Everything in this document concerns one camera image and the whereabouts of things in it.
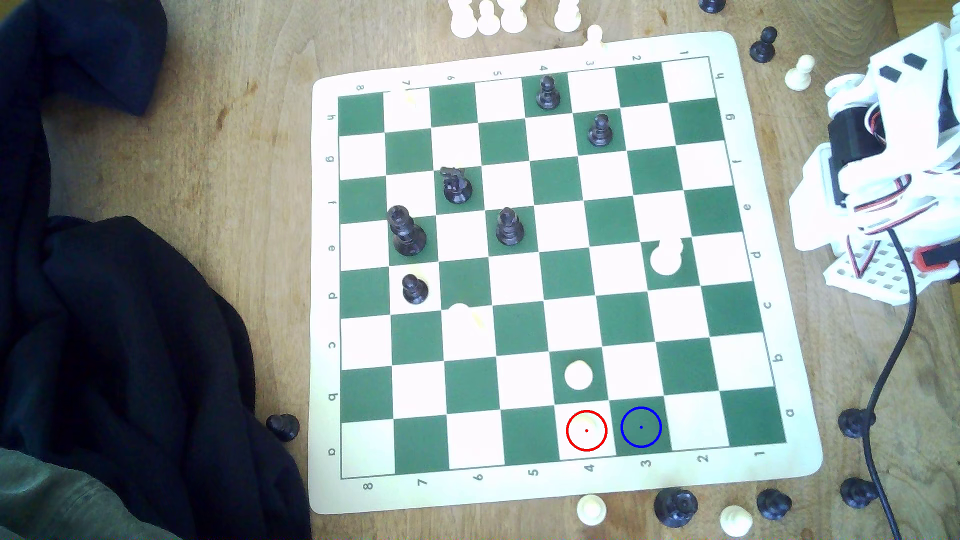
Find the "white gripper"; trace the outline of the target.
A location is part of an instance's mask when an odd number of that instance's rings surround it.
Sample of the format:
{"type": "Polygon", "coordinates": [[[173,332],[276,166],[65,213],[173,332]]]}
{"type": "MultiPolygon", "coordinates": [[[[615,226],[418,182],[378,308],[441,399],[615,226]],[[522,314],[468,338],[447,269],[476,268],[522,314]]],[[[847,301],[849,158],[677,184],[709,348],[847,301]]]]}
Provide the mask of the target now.
{"type": "Polygon", "coordinates": [[[889,156],[952,156],[958,126],[945,128],[941,103],[958,117],[958,38],[932,23],[870,57],[868,73],[878,98],[889,156]]]}

